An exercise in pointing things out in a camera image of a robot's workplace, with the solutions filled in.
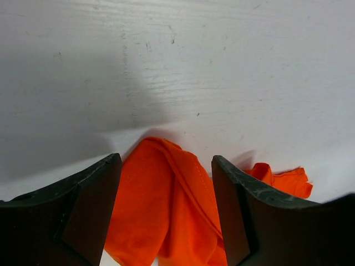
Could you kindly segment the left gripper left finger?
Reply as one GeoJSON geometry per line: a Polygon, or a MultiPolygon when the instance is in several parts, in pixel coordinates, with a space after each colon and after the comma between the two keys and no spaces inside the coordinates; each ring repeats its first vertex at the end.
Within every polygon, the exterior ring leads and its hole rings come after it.
{"type": "Polygon", "coordinates": [[[110,154],[76,174],[1,202],[2,265],[99,265],[122,162],[110,154]]]}

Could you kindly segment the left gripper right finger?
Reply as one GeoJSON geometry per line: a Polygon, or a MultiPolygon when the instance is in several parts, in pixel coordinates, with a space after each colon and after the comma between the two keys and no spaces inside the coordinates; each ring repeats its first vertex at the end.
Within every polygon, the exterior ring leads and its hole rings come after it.
{"type": "Polygon", "coordinates": [[[228,265],[353,265],[354,194],[316,203],[212,159],[228,265]]]}

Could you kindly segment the orange t shirt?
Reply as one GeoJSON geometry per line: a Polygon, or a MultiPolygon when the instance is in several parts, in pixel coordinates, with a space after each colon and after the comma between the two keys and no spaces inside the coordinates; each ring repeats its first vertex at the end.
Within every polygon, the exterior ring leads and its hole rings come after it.
{"type": "Polygon", "coordinates": [[[123,163],[105,250],[121,265],[226,265],[212,180],[194,154],[139,142],[123,163]]]}

